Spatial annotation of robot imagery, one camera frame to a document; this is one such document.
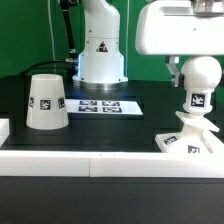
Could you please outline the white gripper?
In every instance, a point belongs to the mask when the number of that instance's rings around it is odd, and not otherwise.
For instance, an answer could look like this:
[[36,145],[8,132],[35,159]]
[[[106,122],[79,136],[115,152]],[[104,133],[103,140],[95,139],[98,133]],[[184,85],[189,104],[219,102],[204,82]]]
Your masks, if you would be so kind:
[[224,15],[195,15],[189,0],[154,1],[139,14],[135,47],[141,55],[167,55],[172,84],[182,87],[178,56],[224,55]]

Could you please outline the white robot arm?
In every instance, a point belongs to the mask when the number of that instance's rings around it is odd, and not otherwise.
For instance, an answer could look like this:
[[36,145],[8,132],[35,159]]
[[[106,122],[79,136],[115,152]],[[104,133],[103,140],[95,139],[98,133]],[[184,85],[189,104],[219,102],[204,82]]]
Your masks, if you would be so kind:
[[[106,0],[58,0],[63,12],[73,83],[110,90],[125,85],[124,57],[119,51],[120,14]],[[142,55],[164,55],[178,85],[181,55],[223,55],[224,0],[146,0],[136,29],[135,47]],[[69,9],[84,8],[85,47],[75,49]]]

